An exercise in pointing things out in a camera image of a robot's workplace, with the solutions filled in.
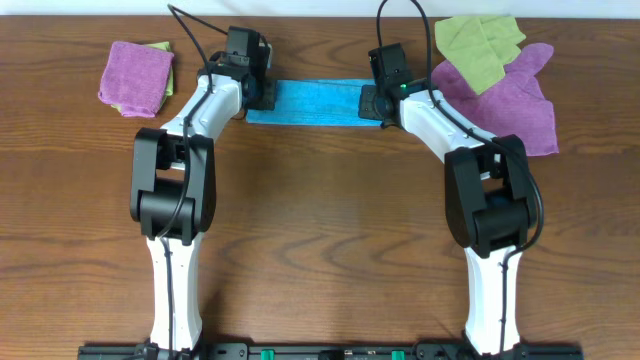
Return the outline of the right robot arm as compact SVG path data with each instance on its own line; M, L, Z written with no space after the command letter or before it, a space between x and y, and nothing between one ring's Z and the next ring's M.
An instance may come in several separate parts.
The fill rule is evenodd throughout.
M416 136L444 165L445 217L468 268L466 341L479 358L519 358L517 267L541 200L523 142L477 127L429 78L415 79L400 44L368 59L374 83L361 91L360 117Z

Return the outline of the green unfolded cloth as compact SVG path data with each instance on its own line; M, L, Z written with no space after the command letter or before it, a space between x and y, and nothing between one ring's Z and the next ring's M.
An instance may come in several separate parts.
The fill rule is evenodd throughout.
M476 95L505 77L526 39L512 16L455 16L435 23L436 45Z

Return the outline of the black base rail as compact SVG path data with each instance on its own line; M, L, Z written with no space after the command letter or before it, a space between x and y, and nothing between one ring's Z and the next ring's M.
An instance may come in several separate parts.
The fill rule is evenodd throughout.
M297 346L216 343L174 356L199 360L464 360L481 359L468 344L428 343L413 346ZM575 346L519 344L496 356L512 360L583 360Z

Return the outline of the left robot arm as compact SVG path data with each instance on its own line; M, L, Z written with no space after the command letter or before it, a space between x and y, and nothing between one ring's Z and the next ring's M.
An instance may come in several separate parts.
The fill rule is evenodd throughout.
M214 146L239 112L274 108L271 57L262 34L230 27L225 50L206 59L181 111L161 128L136 134L130 213L154 274L154 323L137 359L197 359L204 352L198 262L216 209Z

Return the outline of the blue microfiber cloth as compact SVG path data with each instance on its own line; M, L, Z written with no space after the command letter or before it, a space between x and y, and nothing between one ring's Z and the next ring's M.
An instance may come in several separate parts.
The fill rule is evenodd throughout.
M273 110L249 110L251 124L281 126L375 127L380 120L361 118L359 99L368 79L279 80Z

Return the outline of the purple unfolded cloth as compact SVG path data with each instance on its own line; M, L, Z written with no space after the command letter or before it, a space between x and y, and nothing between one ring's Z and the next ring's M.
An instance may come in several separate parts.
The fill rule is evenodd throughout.
M530 157L557 154L554 106L536 78L553 54L546 43L525 46L504 67L505 77L480 95L448 61L435 68L432 79L447 102L474 125L499 137L518 136Z

